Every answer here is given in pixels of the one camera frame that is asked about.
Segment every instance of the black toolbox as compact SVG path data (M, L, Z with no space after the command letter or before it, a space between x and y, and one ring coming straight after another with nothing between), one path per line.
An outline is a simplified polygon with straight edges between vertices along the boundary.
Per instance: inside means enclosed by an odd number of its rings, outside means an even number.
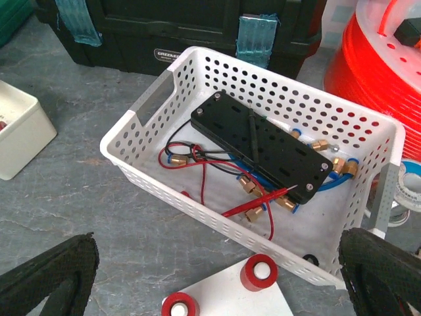
M75 63L160 75L190 46L235 56L239 17L277 14L280 25L269 70L296 78L322 38L327 0L74 0L86 1L102 45L76 43L55 0L32 0L36 16L48 23Z

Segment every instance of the green object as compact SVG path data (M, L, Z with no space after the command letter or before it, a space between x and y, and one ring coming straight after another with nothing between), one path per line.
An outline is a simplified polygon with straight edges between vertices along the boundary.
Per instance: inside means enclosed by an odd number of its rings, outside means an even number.
M0 0L0 47L10 40L32 11L29 0Z

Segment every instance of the concrete floor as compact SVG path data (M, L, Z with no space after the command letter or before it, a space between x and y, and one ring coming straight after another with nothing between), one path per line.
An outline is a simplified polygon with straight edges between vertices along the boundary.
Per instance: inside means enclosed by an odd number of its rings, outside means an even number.
M317 88L333 51L307 60L299 80ZM99 152L110 127L155 79L72 62L31 17L0 49L0 79L36 96L59 135L13 180L0 182L0 274L75 234L94 231L101 263L86 315L160 315L162 298L251 255L236 242L130 184ZM390 228L407 251L421 219ZM355 315L345 291L280 269L294 315Z

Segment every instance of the white button center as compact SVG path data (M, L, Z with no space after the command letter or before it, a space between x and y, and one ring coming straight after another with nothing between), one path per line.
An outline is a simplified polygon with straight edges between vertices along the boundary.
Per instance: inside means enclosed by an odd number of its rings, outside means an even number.
M171 308L171 316L187 316L189 314L189 309L184 303L176 303Z
M255 265L253 272L259 280L266 280L270 276L270 267L265 262L259 262Z

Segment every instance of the black rectangular plate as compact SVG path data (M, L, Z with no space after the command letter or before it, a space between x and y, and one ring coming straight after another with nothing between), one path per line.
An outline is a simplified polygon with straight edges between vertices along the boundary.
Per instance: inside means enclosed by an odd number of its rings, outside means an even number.
M191 113L191 125L252 167L249 108L223 92L217 93L221 95L218 101L212 95ZM332 162L256 113L255 120L259 147L256 172L275 188L297 184L288 196L300 204L308 202L332 171ZM307 184L313 185L311 191Z

